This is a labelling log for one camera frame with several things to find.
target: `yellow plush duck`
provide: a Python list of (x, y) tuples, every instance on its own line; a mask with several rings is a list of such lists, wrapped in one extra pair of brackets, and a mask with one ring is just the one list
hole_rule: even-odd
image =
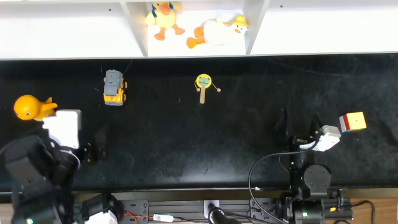
[(185, 32), (185, 29), (176, 25), (177, 15), (174, 10), (181, 12), (181, 4), (177, 2), (152, 2), (152, 11), (146, 17), (145, 22), (148, 26), (156, 24), (160, 27), (160, 32), (155, 34), (157, 40), (164, 40), (166, 29), (169, 28), (173, 28), (176, 35)]
[(192, 49), (198, 44), (221, 46), (234, 42), (244, 36), (249, 24), (244, 15), (238, 15), (232, 23), (222, 21), (219, 17), (216, 20), (206, 21), (203, 26), (195, 29), (195, 37), (187, 39), (187, 46)]

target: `orange toy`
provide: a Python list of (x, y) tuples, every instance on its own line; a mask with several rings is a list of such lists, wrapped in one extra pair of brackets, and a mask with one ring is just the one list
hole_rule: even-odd
[(54, 108), (56, 107), (57, 104), (52, 103), (51, 97), (42, 103), (34, 96), (24, 95), (15, 102), (14, 111), (21, 120), (28, 121), (34, 119), (42, 121), (43, 118), (54, 115)]

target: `toy construction vehicle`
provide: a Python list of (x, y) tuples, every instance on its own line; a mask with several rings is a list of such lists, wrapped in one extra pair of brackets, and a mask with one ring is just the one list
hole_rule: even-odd
[(126, 102), (127, 81), (119, 71), (108, 70), (104, 78), (104, 101), (106, 105), (122, 106)]

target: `black tabletop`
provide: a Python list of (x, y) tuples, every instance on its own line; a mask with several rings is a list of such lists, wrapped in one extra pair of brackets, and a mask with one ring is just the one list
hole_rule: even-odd
[[(76, 172), (77, 190), (240, 188), (257, 159), (284, 150), (271, 134), (284, 106), (299, 137), (315, 113), (340, 127), (341, 115), (363, 111), (368, 128), (344, 133), (335, 147), (315, 153), (316, 162), (332, 170), (333, 187), (395, 187), (397, 62), (394, 54), (0, 62), (0, 143), (40, 126), (17, 119), (19, 96), (51, 96), (58, 109), (82, 111), (83, 135), (104, 124), (113, 133), (108, 159)], [(124, 106), (104, 104), (109, 69), (128, 81)], [(194, 86), (201, 73), (221, 88), (207, 89), (204, 105)], [(287, 166), (288, 158), (281, 162)], [(1, 164), (6, 192), (13, 181)], [(267, 189), (289, 188), (278, 157), (252, 179)]]

